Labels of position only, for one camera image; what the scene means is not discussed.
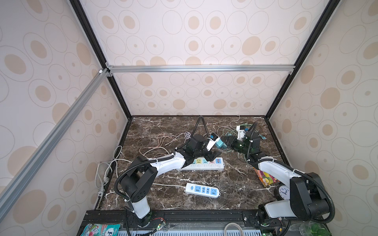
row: green leaf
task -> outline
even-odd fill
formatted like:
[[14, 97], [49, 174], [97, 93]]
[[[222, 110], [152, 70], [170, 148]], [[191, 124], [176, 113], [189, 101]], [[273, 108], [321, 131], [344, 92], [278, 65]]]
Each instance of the green leaf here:
[[318, 234], [321, 234], [322, 236], [330, 236], [331, 235], [331, 233], [324, 228], [319, 229]]
[[314, 232], [317, 232], [318, 230], [319, 230], [319, 225], [318, 224], [313, 224], [312, 226], [311, 226], [311, 230], [312, 231], [314, 231]]

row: black frame post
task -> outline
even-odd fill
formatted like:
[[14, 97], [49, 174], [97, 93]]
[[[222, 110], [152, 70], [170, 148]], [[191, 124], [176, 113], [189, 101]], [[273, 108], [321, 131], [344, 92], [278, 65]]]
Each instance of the black frame post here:
[[[79, 0], [70, 0], [70, 3], [72, 5], [73, 10], [75, 11], [75, 13], [77, 15], [77, 18], [80, 21], [80, 24], [81, 24], [88, 40], [89, 40], [89, 43], [91, 44], [99, 62], [100, 62], [100, 65], [102, 66], [102, 68], [107, 68], [106, 58], [105, 58], [105, 56], [104, 56], [104, 54], [101, 50], [100, 44], [97, 41], [95, 33], [93, 32], [91, 24], [89, 23], [88, 18], [86, 16], [85, 12], [84, 12], [83, 6], [81, 5]], [[116, 97], [117, 97], [127, 119], [130, 120], [131, 119], [131, 113], [130, 113], [127, 105], [126, 105], [126, 102], [125, 102], [125, 100], [124, 100], [124, 98], [121, 94], [121, 91], [120, 91], [120, 89], [117, 85], [117, 82], [116, 82], [114, 76], [112, 75], [112, 73], [110, 73], [110, 75], [111, 76], [108, 77], [109, 83], [110, 83], [114, 93], [116, 94]]]
[[324, 27], [326, 26], [329, 18], [332, 16], [332, 14], [333, 14], [334, 10], [336, 9], [337, 5], [339, 4], [339, 2], [340, 2], [340, 0], [330, 0], [328, 2], [327, 6], [325, 7], [325, 9], [322, 13], [322, 15], [319, 18], [314, 30], [310, 34], [310, 37], [308, 38], [305, 46], [303, 47], [301, 53], [299, 54], [297, 60], [295, 61], [294, 71], [287, 76], [287, 78], [286, 78], [285, 82], [283, 83], [280, 91], [278, 92], [276, 98], [274, 99], [272, 105], [270, 106], [270, 108], [269, 108], [269, 110], [266, 114], [266, 118], [268, 120], [270, 119], [273, 112], [277, 108], [279, 102], [281, 101], [281, 99], [283, 98], [287, 89], [289, 88], [292, 80], [294, 79], [294, 77], [296, 76], [298, 71], [300, 70], [302, 64], [304, 63], [304, 61], [306, 60], [306, 58], [307, 58], [308, 54], [310, 53], [312, 47], [314, 46], [314, 44], [318, 40], [320, 34], [322, 33]]

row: patterned wall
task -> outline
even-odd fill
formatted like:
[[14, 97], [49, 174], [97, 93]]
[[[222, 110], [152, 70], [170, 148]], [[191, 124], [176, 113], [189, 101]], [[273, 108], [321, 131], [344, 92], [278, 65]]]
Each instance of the patterned wall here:
[[320, 174], [335, 236], [378, 228], [378, 0], [346, 0], [271, 118], [295, 168]]
[[290, 64], [328, 0], [82, 0], [111, 65]]
[[77, 234], [97, 201], [97, 164], [112, 159], [126, 125], [116, 99], [102, 82], [1, 222], [0, 236]]
[[265, 115], [283, 72], [115, 73], [132, 115]]
[[1, 5], [0, 192], [99, 70], [65, 0]]

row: white power strip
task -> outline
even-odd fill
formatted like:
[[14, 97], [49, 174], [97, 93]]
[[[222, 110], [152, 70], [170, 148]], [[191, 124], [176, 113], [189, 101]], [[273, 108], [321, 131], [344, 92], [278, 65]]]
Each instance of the white power strip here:
[[211, 198], [217, 198], [220, 196], [218, 188], [191, 183], [186, 183], [185, 192]]
[[177, 169], [177, 170], [224, 170], [225, 163], [223, 162], [223, 158], [217, 157], [214, 161], [208, 162], [205, 158], [199, 157], [194, 159], [193, 163], [190, 165]]

